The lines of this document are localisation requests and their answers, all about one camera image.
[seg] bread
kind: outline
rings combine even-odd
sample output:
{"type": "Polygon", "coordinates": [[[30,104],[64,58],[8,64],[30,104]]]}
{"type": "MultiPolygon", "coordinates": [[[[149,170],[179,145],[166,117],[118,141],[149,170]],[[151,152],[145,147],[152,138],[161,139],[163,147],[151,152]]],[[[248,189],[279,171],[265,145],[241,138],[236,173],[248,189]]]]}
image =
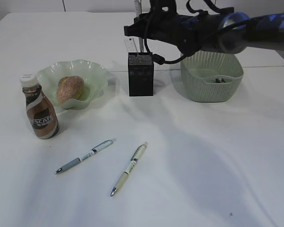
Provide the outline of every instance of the bread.
{"type": "Polygon", "coordinates": [[[78,76],[63,77],[57,88],[57,99],[60,104],[70,98],[78,99],[84,91],[84,80],[78,76]]]}

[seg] ballpoint pen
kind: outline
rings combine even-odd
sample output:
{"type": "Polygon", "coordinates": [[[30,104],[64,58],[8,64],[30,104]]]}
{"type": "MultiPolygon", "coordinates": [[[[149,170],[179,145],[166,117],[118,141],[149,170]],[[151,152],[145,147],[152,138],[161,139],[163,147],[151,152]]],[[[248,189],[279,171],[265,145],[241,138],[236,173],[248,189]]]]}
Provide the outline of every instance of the ballpoint pen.
{"type": "Polygon", "coordinates": [[[126,168],[126,170],[122,173],[122,175],[120,176],[120,178],[118,179],[117,183],[115,184],[112,192],[110,193],[110,196],[113,196],[114,194],[117,193],[118,190],[120,190],[120,188],[122,187],[122,185],[125,183],[125,181],[128,178],[128,175],[131,173],[133,167],[135,166],[135,164],[138,162],[138,160],[141,158],[143,152],[146,150],[148,143],[145,142],[143,143],[141,146],[139,146],[137,148],[137,150],[135,151],[135,153],[133,154],[132,158],[131,158],[131,162],[129,163],[128,167],[126,168]]]}
{"type": "MultiPolygon", "coordinates": [[[[134,5],[135,5],[136,17],[138,17],[142,13],[140,0],[134,0],[134,5]]],[[[139,46],[140,46],[140,52],[144,52],[144,44],[142,38],[139,38],[139,46]]]]}
{"type": "Polygon", "coordinates": [[[116,141],[116,139],[104,141],[103,143],[101,143],[98,146],[96,146],[93,149],[91,149],[90,152],[87,153],[86,155],[84,155],[82,157],[75,158],[74,160],[72,160],[69,163],[67,163],[64,166],[62,166],[60,169],[58,169],[55,172],[55,174],[63,173],[66,170],[76,166],[77,164],[81,163],[82,161],[84,161],[85,159],[89,158],[90,156],[92,156],[92,155],[98,153],[99,151],[103,150],[104,148],[107,148],[108,146],[112,145],[115,141],[116,141]]]}

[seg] white wall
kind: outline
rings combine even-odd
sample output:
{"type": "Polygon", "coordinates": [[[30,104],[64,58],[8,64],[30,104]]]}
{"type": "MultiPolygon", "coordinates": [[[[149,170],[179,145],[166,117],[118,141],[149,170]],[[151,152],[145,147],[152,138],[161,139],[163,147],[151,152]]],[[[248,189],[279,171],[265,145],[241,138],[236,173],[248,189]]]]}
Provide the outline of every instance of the white wall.
{"type": "Polygon", "coordinates": [[[217,0],[216,5],[220,8],[233,6],[235,11],[244,12],[250,17],[284,11],[284,0],[217,0]]]}
{"type": "Polygon", "coordinates": [[[62,0],[0,0],[0,20],[11,12],[64,11],[62,0]]]}
{"type": "MultiPolygon", "coordinates": [[[[134,0],[64,0],[66,11],[89,12],[131,12],[134,10],[134,0]]],[[[176,0],[178,9],[186,9],[187,0],[176,0]]],[[[193,8],[204,8],[203,0],[191,0],[193,8]]],[[[150,8],[149,0],[142,0],[143,10],[150,8]]]]}
{"type": "MultiPolygon", "coordinates": [[[[178,9],[186,9],[186,0],[176,0],[178,9]]],[[[234,6],[236,11],[249,16],[260,16],[284,11],[284,0],[216,0],[218,7],[234,6]]],[[[66,11],[128,12],[133,11],[133,0],[64,0],[66,11]]],[[[203,0],[191,0],[195,9],[204,9],[203,0]]],[[[145,11],[149,0],[142,0],[145,11]]],[[[0,0],[0,20],[10,12],[57,12],[64,11],[62,0],[0,0]]]]}

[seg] green glass bowl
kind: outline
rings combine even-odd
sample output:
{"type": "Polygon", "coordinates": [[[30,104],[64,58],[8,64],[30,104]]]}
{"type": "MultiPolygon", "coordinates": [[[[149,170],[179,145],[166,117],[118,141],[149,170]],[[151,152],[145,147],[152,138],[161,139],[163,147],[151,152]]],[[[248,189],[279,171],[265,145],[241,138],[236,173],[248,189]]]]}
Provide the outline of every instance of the green glass bowl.
{"type": "Polygon", "coordinates": [[[87,60],[59,61],[36,74],[44,94],[54,106],[63,109],[84,109],[92,99],[99,97],[107,87],[108,71],[101,65],[87,60]],[[63,104],[57,99],[58,82],[63,77],[80,76],[84,80],[84,92],[78,98],[71,98],[63,104]]]}

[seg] tabletop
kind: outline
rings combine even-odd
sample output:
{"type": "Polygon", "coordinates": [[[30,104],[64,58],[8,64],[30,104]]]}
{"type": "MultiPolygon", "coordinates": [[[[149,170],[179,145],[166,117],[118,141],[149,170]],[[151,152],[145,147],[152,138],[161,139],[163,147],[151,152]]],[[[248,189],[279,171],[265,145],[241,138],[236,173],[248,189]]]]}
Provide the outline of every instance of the tabletop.
{"type": "MultiPolygon", "coordinates": [[[[0,59],[30,72],[77,59],[95,61],[109,71],[127,71],[123,27],[133,18],[134,13],[11,13],[0,21],[0,59]]],[[[166,60],[180,55],[170,44],[150,40],[149,46],[166,60]]],[[[247,48],[237,58],[243,67],[284,66],[273,50],[247,48]]],[[[155,65],[155,70],[179,68],[155,65]]]]}
{"type": "Polygon", "coordinates": [[[14,67],[0,65],[0,226],[284,227],[284,67],[244,68],[235,95],[215,104],[188,100],[179,70],[155,72],[153,97],[129,97],[127,72],[110,73],[88,108],[56,108],[49,140],[31,130],[14,67]]]}

